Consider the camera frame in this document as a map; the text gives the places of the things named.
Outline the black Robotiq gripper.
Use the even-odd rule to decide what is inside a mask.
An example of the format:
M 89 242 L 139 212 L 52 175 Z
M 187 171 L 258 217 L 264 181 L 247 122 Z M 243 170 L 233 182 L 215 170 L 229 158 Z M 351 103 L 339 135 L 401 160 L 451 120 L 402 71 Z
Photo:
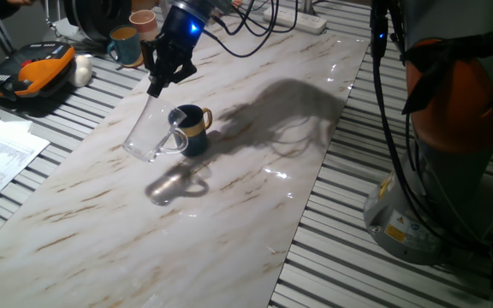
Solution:
M 166 62 L 178 59 L 189 61 L 204 27 L 205 22 L 198 16 L 181 7 L 172 6 L 158 34 L 158 58 Z M 154 98 L 158 98 L 170 83 L 179 83 L 197 72 L 191 62 L 182 64 L 178 71 L 171 64 L 157 65 L 157 41 L 142 40 L 141 49 L 151 82 L 147 93 Z

